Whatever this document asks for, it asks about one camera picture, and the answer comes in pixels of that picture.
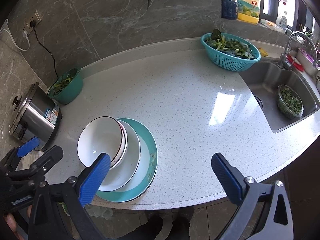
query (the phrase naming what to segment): faucet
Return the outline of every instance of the faucet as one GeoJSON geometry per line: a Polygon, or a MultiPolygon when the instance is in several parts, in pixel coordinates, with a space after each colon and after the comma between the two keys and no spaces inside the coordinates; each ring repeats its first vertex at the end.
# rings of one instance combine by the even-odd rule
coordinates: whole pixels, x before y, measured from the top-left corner
{"type": "Polygon", "coordinates": [[[290,62],[288,61],[288,57],[287,56],[288,56],[289,51],[291,49],[290,48],[291,41],[295,36],[302,36],[303,38],[307,39],[310,42],[310,44],[312,45],[312,48],[314,50],[314,53],[313,53],[313,67],[318,69],[318,70],[320,70],[320,67],[317,66],[318,54],[317,54],[316,46],[313,44],[311,39],[307,35],[302,33],[302,32],[293,32],[293,33],[291,33],[291,35],[289,37],[289,41],[288,41],[287,45],[285,46],[284,52],[281,54],[277,65],[280,68],[285,68],[285,69],[288,69],[288,70],[292,69],[292,65],[293,65],[294,61],[292,62],[292,64],[290,64],[290,62]]]}

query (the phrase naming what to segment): dish soap bottle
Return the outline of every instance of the dish soap bottle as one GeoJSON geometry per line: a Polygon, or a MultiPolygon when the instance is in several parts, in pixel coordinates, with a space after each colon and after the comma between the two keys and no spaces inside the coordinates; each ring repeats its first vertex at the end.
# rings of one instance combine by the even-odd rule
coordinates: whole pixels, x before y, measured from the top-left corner
{"type": "Polygon", "coordinates": [[[258,23],[261,0],[237,0],[238,19],[250,23],[258,23]]]}
{"type": "Polygon", "coordinates": [[[282,33],[285,33],[288,28],[288,13],[286,11],[287,2],[287,0],[279,0],[279,14],[276,20],[276,25],[278,25],[282,29],[282,33]]]}

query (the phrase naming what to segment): yellow sponge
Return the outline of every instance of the yellow sponge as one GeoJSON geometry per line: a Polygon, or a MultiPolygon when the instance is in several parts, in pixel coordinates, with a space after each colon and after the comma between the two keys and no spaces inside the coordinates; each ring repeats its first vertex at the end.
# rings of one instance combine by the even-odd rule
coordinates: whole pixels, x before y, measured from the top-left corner
{"type": "Polygon", "coordinates": [[[259,51],[260,51],[261,57],[266,57],[269,55],[263,48],[260,48],[259,51]]]}

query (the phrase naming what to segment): green vegetables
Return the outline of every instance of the green vegetables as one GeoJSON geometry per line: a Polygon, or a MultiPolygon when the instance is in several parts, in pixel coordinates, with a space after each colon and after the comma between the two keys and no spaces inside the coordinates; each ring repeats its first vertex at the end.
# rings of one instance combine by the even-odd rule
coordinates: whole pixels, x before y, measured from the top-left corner
{"type": "Polygon", "coordinates": [[[302,104],[299,99],[291,94],[289,88],[284,88],[280,91],[280,96],[283,102],[289,107],[289,109],[295,114],[300,114],[302,110],[302,104]]]}
{"type": "Polygon", "coordinates": [[[255,59],[248,44],[239,41],[226,41],[226,37],[221,35],[217,29],[213,30],[211,37],[207,38],[205,43],[211,48],[233,57],[255,59]]]}
{"type": "Polygon", "coordinates": [[[53,96],[58,95],[62,90],[64,90],[66,86],[70,84],[74,77],[74,75],[69,74],[66,79],[63,79],[58,84],[53,85],[53,96]]]}

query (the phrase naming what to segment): sink drain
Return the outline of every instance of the sink drain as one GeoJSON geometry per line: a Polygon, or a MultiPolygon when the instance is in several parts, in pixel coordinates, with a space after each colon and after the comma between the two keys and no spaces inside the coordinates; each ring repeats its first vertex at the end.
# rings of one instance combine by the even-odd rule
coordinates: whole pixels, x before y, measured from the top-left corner
{"type": "Polygon", "coordinates": [[[257,100],[260,108],[262,109],[262,107],[263,107],[262,101],[260,100],[260,98],[258,98],[258,97],[256,97],[256,96],[254,96],[254,97],[256,98],[256,100],[257,100]]]}

